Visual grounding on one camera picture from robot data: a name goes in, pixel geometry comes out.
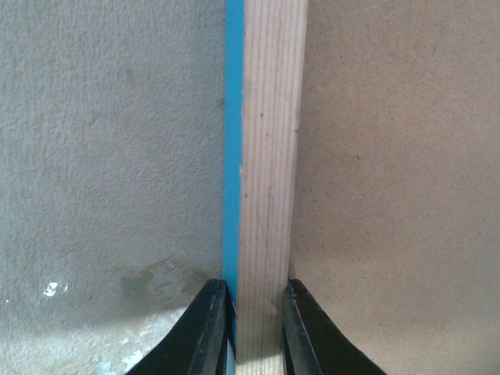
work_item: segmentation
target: white paint speck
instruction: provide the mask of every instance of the white paint speck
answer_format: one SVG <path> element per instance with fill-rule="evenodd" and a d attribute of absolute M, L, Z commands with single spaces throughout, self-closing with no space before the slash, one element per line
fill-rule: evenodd
<path fill-rule="evenodd" d="M 137 350 L 134 354 L 128 355 L 127 357 L 122 359 L 122 362 L 127 365 L 125 371 L 127 372 L 132 367 L 134 367 L 142 359 L 142 357 L 142 352 L 140 350 Z"/>
<path fill-rule="evenodd" d="M 109 362 L 100 362 L 99 369 L 102 375 L 116 375 L 114 371 L 109 371 L 109 369 L 111 369 L 111 363 Z"/>
<path fill-rule="evenodd" d="M 46 289 L 43 291 L 44 295 L 46 295 L 47 297 L 53 297 L 57 285 L 58 284 L 55 281 L 51 281 L 50 283 L 48 283 Z"/>

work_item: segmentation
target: black clamp jaw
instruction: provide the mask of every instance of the black clamp jaw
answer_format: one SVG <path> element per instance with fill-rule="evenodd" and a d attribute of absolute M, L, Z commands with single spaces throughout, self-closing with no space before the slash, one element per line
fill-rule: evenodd
<path fill-rule="evenodd" d="M 224 280 L 212 279 L 166 337 L 127 375 L 225 375 L 234 345 L 233 304 Z M 284 292 L 286 375 L 384 375 L 335 326 L 300 280 Z"/>

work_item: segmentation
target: wooden strip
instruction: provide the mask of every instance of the wooden strip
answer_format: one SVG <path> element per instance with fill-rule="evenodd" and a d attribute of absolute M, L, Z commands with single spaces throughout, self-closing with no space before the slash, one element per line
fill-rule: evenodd
<path fill-rule="evenodd" d="M 247 0 L 237 281 L 237 373 L 283 373 L 307 0 Z"/>

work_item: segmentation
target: blue painter's tape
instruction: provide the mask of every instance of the blue painter's tape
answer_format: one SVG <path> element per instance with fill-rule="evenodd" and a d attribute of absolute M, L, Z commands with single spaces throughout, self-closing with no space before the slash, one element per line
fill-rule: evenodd
<path fill-rule="evenodd" d="M 238 226 L 240 165 L 243 157 L 243 40 L 245 0 L 226 1 L 226 98 L 224 135 L 222 277 L 231 297 L 238 296 Z"/>

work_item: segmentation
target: edge of wooden strip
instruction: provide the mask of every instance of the edge of wooden strip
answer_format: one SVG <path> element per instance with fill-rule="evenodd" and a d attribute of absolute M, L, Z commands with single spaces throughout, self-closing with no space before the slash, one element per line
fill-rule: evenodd
<path fill-rule="evenodd" d="M 237 373 L 283 373 L 307 0 L 245 2 Z"/>

